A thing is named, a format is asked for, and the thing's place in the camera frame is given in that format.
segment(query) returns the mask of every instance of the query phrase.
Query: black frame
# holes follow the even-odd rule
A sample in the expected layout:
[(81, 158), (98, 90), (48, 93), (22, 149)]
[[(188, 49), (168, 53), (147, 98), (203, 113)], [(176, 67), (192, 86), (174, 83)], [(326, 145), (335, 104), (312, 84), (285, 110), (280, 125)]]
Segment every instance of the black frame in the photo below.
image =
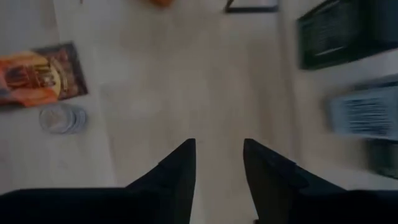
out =
[(279, 4), (276, 6), (231, 7), (234, 1), (228, 0), (224, 8), (225, 13), (274, 13), (279, 10)]

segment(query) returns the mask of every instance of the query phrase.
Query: magazine cover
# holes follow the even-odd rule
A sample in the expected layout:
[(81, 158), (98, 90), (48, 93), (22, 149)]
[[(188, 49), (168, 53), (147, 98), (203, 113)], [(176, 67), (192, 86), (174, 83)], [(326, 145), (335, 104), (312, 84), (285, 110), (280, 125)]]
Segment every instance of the magazine cover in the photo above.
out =
[(85, 94), (72, 43), (0, 57), (0, 106), (30, 107)]

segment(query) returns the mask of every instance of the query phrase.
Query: orange book cover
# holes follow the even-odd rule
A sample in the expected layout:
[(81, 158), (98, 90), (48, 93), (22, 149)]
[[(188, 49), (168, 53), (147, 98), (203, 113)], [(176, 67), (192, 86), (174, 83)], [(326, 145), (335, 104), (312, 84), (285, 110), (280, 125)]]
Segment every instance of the orange book cover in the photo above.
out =
[(0, 105), (30, 107), (85, 94), (72, 43), (0, 57)]

